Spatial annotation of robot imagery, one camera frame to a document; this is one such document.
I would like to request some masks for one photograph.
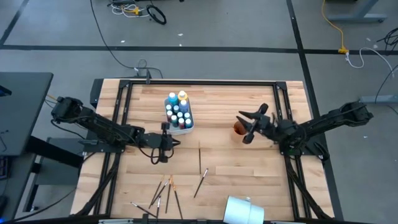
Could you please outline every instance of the wooden table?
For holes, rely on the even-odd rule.
[[[112,118],[118,91],[118,79],[104,80],[96,112]],[[286,82],[294,120],[298,123],[311,119],[307,97],[302,82]],[[127,124],[142,126],[146,132],[160,133],[160,124],[166,121],[163,101],[170,92],[185,90],[190,99],[195,128],[192,133],[176,136],[181,145],[166,164],[152,165],[135,147],[127,147],[121,156],[112,217],[141,218],[142,211],[130,202],[148,208],[162,176],[173,175],[184,219],[222,220],[229,195],[246,198],[265,210],[265,220],[293,220],[284,158],[278,145],[256,135],[251,144],[231,140],[231,130],[238,111],[256,111],[267,103],[267,115],[275,112],[271,87],[228,85],[134,85]],[[122,105],[126,99],[123,93]],[[209,172],[197,197],[193,194],[201,175]],[[71,213],[79,211],[98,186],[104,154],[97,153],[81,168]],[[333,209],[326,178],[319,159],[302,157],[303,171],[308,191],[330,216]],[[106,205],[104,193],[101,211]],[[303,204],[296,189],[300,214]],[[180,215],[174,195],[170,194],[169,210],[165,213],[167,191],[162,194],[159,218],[176,218]]]

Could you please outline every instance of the paint bottle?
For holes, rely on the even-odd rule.
[[[175,105],[175,106],[173,107],[173,111],[174,111],[174,113],[180,112],[180,107],[179,107],[178,105]]]
[[[177,116],[175,116],[175,115],[172,115],[172,125],[175,126],[175,127],[178,126],[178,123],[177,123]]]
[[[182,100],[180,102],[180,111],[183,112],[183,113],[186,113],[186,112],[188,112],[188,109],[189,109],[188,101],[187,100]]]
[[[177,118],[180,119],[180,118],[182,118],[182,117],[183,117],[183,113],[178,112],[178,113],[177,113]]]
[[[191,119],[186,119],[185,120],[185,127],[186,128],[192,128],[192,121],[191,121]]]
[[[178,93],[178,100],[179,101],[188,100],[187,93],[185,93],[184,91],[180,91],[180,93]]]
[[[175,95],[175,93],[169,93],[169,103],[172,106],[175,106],[178,104],[178,97]]]
[[[178,125],[180,126],[180,129],[185,128],[185,121],[183,118],[178,119]]]
[[[167,115],[167,121],[171,121],[172,120],[172,116],[173,116],[173,111],[167,111],[166,112],[166,115]]]
[[[166,105],[166,111],[169,111],[169,110],[173,110],[173,106],[172,105]]]

